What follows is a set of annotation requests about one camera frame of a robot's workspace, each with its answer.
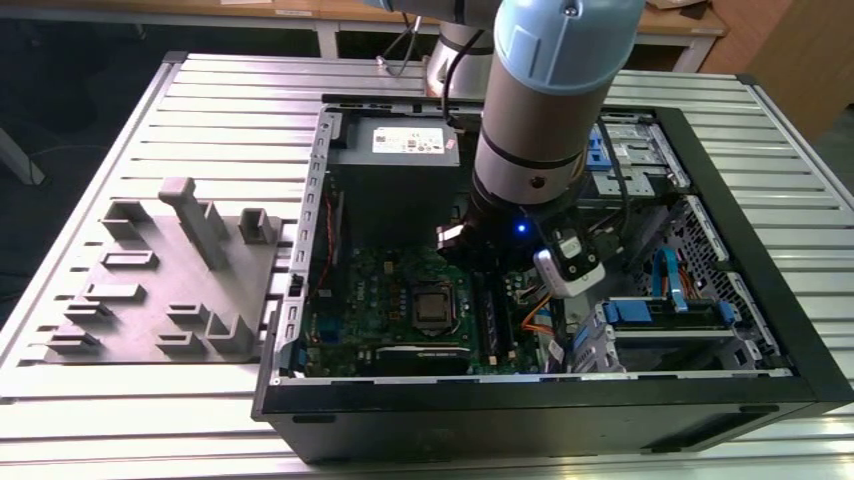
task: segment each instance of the end effector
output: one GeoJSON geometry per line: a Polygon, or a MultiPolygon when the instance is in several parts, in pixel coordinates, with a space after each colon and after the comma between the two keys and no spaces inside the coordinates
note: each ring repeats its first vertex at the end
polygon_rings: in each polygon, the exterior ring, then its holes
{"type": "Polygon", "coordinates": [[[441,247],[451,261],[475,258],[505,268],[519,268],[514,258],[527,257],[555,297],[578,295],[605,277],[569,212],[590,130],[631,53],[643,3],[505,0],[495,18],[471,201],[463,228],[441,247]],[[538,235],[518,230],[525,222],[538,235]]]}

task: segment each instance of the gray plastic part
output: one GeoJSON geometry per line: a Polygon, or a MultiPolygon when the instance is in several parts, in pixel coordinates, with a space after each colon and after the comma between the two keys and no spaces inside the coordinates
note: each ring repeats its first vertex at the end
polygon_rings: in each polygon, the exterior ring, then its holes
{"type": "Polygon", "coordinates": [[[127,285],[103,285],[94,283],[86,289],[83,298],[87,300],[142,302],[146,298],[146,289],[139,283],[127,285]]]}
{"type": "Polygon", "coordinates": [[[171,303],[166,315],[176,325],[204,325],[211,311],[200,303],[171,303]]]}
{"type": "Polygon", "coordinates": [[[108,322],[114,319],[114,314],[104,304],[92,301],[71,302],[63,315],[79,325],[108,322]]]}
{"type": "MultiPolygon", "coordinates": [[[[279,238],[282,220],[268,217],[279,238]]],[[[46,361],[59,364],[134,364],[134,363],[240,363],[248,361],[255,352],[255,343],[240,353],[220,353],[206,339],[204,333],[210,312],[215,312],[228,323],[240,317],[251,332],[258,332],[267,287],[276,259],[276,243],[247,245],[238,230],[238,216],[223,216],[228,231],[220,246],[228,256],[228,265],[211,271],[175,215],[154,216],[150,222],[136,225],[142,240],[122,241],[104,246],[104,251],[122,254],[140,250],[155,252],[158,268],[107,268],[99,261],[90,266],[87,284],[98,286],[140,285],[146,296],[140,301],[110,297],[100,303],[114,314],[108,322],[79,324],[100,341],[100,348],[90,353],[66,356],[48,349],[46,361]],[[190,313],[199,306],[200,319],[184,317],[175,320],[182,306],[190,313]],[[158,347],[159,334],[192,332],[204,346],[200,353],[167,355],[158,347]]],[[[86,301],[84,293],[75,300],[86,301]]]]}
{"type": "Polygon", "coordinates": [[[271,244],[278,241],[276,233],[270,225],[270,218],[267,218],[267,211],[263,208],[243,209],[238,228],[246,244],[271,244]]]}
{"type": "Polygon", "coordinates": [[[170,356],[204,353],[204,345],[194,332],[162,333],[159,338],[158,348],[170,356]]]}
{"type": "Polygon", "coordinates": [[[226,223],[223,223],[223,217],[219,216],[216,211],[216,205],[214,202],[199,202],[199,206],[204,210],[204,219],[208,221],[216,237],[224,240],[228,238],[228,230],[226,229],[226,223]]]}
{"type": "Polygon", "coordinates": [[[138,223],[151,222],[151,217],[138,201],[116,200],[107,209],[102,225],[116,241],[140,240],[138,223]]]}
{"type": "Polygon", "coordinates": [[[252,347],[252,331],[239,316],[226,325],[219,315],[211,313],[204,338],[220,353],[242,353],[252,347]]]}
{"type": "Polygon", "coordinates": [[[47,347],[60,355],[96,353],[99,346],[98,338],[76,325],[60,327],[47,343],[47,347]]]}
{"type": "Polygon", "coordinates": [[[107,268],[158,268],[158,255],[151,250],[124,250],[107,252],[102,265],[107,268]]]}
{"type": "Polygon", "coordinates": [[[206,212],[194,196],[196,182],[188,177],[168,177],[163,180],[158,198],[175,208],[182,229],[196,246],[199,255],[211,270],[226,267],[228,259],[219,245],[216,220],[214,225],[206,218],[206,212]]]}
{"type": "Polygon", "coordinates": [[[602,304],[597,304],[594,311],[578,327],[578,335],[586,337],[579,345],[573,346],[571,373],[625,373],[626,367],[619,364],[617,357],[617,332],[605,320],[602,304]]]}

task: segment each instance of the cable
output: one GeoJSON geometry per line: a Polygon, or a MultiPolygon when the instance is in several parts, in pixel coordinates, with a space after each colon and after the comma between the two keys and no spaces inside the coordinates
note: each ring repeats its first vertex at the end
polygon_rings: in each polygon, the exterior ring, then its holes
{"type": "Polygon", "coordinates": [[[551,300],[551,293],[546,294],[543,299],[539,301],[539,303],[534,307],[534,310],[531,310],[531,313],[529,313],[529,315],[525,317],[525,320],[522,320],[522,330],[533,330],[533,331],[545,333],[546,335],[554,336],[555,334],[554,330],[549,328],[546,325],[538,325],[535,323],[530,323],[531,320],[534,319],[534,316],[537,315],[537,312],[539,312],[541,308],[543,308],[543,305],[549,303],[549,300],[551,300]]]}
{"type": "Polygon", "coordinates": [[[391,53],[394,48],[398,46],[398,43],[401,43],[401,40],[403,40],[406,35],[413,31],[413,25],[410,24],[410,17],[407,17],[406,13],[403,14],[403,23],[406,25],[406,28],[401,32],[401,35],[398,35],[398,38],[395,38],[395,41],[391,42],[391,45],[389,45],[389,48],[386,48],[386,51],[383,52],[383,54],[378,57],[378,60],[379,59],[382,59],[383,61],[386,60],[386,57],[389,57],[389,54],[391,53]]]}
{"type": "Polygon", "coordinates": [[[575,167],[573,168],[573,176],[570,177],[570,185],[573,185],[575,183],[575,180],[581,178],[582,174],[585,173],[586,165],[587,165],[587,147],[585,147],[581,157],[578,157],[578,160],[575,160],[575,167]]]}
{"type": "Polygon", "coordinates": [[[699,291],[697,290],[697,285],[691,280],[691,275],[689,275],[689,272],[683,268],[679,268],[679,279],[682,280],[682,284],[685,285],[685,290],[689,298],[701,298],[699,291]]]}
{"type": "Polygon", "coordinates": [[[51,147],[51,148],[46,148],[44,150],[40,150],[35,153],[28,153],[27,154],[27,160],[28,160],[28,170],[30,170],[30,184],[31,185],[36,185],[36,178],[34,177],[32,174],[32,168],[34,168],[34,163],[32,163],[32,159],[40,155],[44,155],[46,153],[51,153],[55,152],[58,150],[72,150],[75,148],[98,148],[100,150],[110,150],[110,147],[104,147],[103,145],[58,145],[56,147],[51,147]]]}
{"type": "Polygon", "coordinates": [[[623,200],[623,226],[619,230],[621,238],[626,237],[626,231],[629,229],[629,220],[631,218],[631,202],[629,199],[629,187],[626,186],[626,177],[623,177],[623,169],[619,165],[619,159],[617,158],[617,152],[614,151],[614,145],[611,145],[611,136],[609,135],[609,129],[605,126],[602,118],[597,118],[597,126],[599,127],[599,135],[602,135],[602,143],[609,151],[609,158],[611,159],[611,166],[614,167],[614,176],[617,177],[617,183],[619,185],[619,196],[623,200]]]}
{"type": "Polygon", "coordinates": [[[330,196],[323,195],[323,202],[326,203],[326,241],[329,245],[329,251],[326,253],[326,265],[323,266],[323,273],[321,274],[321,279],[318,280],[318,284],[315,285],[315,289],[309,295],[309,299],[315,298],[321,287],[323,286],[323,281],[326,280],[326,275],[330,273],[330,266],[333,265],[333,252],[335,251],[335,238],[333,236],[333,202],[330,202],[330,196]]]}
{"type": "Polygon", "coordinates": [[[469,42],[466,42],[466,45],[463,45],[462,50],[459,51],[459,53],[454,57],[454,60],[451,61],[451,65],[449,66],[449,71],[445,74],[445,83],[442,84],[442,118],[445,118],[445,122],[449,125],[451,125],[453,123],[449,99],[451,96],[451,80],[454,79],[454,72],[457,72],[457,67],[459,65],[459,62],[463,60],[463,57],[469,53],[469,50],[471,50],[471,47],[474,47],[475,43],[478,43],[478,40],[481,39],[481,35],[483,35],[483,30],[478,30],[475,34],[471,36],[471,39],[469,40],[469,42]]]}
{"type": "Polygon", "coordinates": [[[398,36],[398,38],[393,42],[389,49],[386,49],[386,53],[382,55],[381,61],[386,65],[386,72],[389,72],[389,75],[391,75],[393,77],[401,77],[401,75],[403,75],[403,72],[406,71],[406,67],[410,64],[410,59],[413,57],[413,50],[415,49],[415,41],[418,40],[418,30],[421,26],[422,26],[422,17],[415,17],[415,23],[410,27],[407,27],[407,29],[403,31],[403,33],[398,36]],[[401,70],[398,70],[398,72],[395,73],[391,70],[391,66],[386,63],[386,55],[389,55],[391,48],[394,48],[398,45],[398,42],[401,41],[401,39],[407,33],[410,33],[411,35],[410,46],[406,48],[406,54],[403,55],[403,65],[401,65],[401,70]]]}
{"type": "Polygon", "coordinates": [[[59,145],[56,147],[46,148],[35,153],[28,153],[27,156],[34,158],[58,150],[72,150],[75,148],[98,148],[99,150],[110,150],[110,147],[104,147],[103,145],[59,145]]]}
{"type": "Polygon", "coordinates": [[[58,144],[60,145],[68,145],[68,141],[60,137],[59,135],[56,135],[51,130],[48,130],[47,128],[44,128],[42,125],[39,125],[35,122],[31,122],[30,120],[24,120],[23,118],[18,118],[18,117],[12,117],[8,114],[2,114],[3,116],[0,117],[0,123],[8,122],[8,123],[16,123],[19,125],[23,125],[26,127],[31,127],[36,130],[39,130],[42,133],[44,133],[44,135],[47,137],[51,138],[51,140],[54,140],[58,144]]]}

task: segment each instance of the blue latch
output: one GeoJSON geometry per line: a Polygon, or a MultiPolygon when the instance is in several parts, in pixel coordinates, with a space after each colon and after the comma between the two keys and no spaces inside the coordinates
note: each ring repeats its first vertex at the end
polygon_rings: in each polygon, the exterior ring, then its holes
{"type": "Polygon", "coordinates": [[[587,340],[589,334],[590,332],[587,331],[587,326],[585,325],[575,334],[575,339],[573,340],[573,350],[578,350],[578,348],[582,346],[582,343],[585,343],[585,340],[587,340]]]}
{"type": "Polygon", "coordinates": [[[721,318],[723,318],[723,323],[733,325],[736,323],[736,310],[733,309],[733,304],[730,302],[719,302],[718,309],[721,310],[721,318]]]}
{"type": "Polygon", "coordinates": [[[602,150],[602,137],[595,129],[590,132],[590,142],[587,144],[587,170],[611,170],[611,159],[605,150],[602,150]]]}
{"type": "Polygon", "coordinates": [[[650,309],[643,300],[611,300],[619,312],[619,319],[627,323],[650,323],[650,309]]]}
{"type": "Polygon", "coordinates": [[[602,304],[609,323],[650,323],[653,316],[643,300],[611,300],[602,304]]]}

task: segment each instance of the orange wire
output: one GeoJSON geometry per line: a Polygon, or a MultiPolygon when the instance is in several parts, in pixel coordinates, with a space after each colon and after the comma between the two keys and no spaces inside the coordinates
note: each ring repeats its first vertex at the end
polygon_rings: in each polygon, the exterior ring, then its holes
{"type": "Polygon", "coordinates": [[[525,317],[525,320],[522,320],[522,330],[533,330],[554,336],[555,334],[554,330],[549,328],[546,325],[538,325],[535,323],[530,323],[531,320],[534,319],[534,316],[537,315],[537,312],[539,312],[539,309],[543,308],[543,305],[546,305],[546,302],[549,302],[550,299],[551,299],[551,293],[546,294],[543,299],[539,301],[539,304],[537,305],[537,307],[534,307],[534,310],[531,310],[531,313],[529,313],[527,317],[525,317]]]}
{"type": "MultiPolygon", "coordinates": [[[[699,292],[694,287],[694,282],[691,282],[691,277],[687,272],[679,269],[679,280],[682,280],[682,288],[685,289],[685,295],[689,298],[699,298],[699,292]]],[[[667,291],[667,277],[662,277],[662,291],[667,291]]]]}

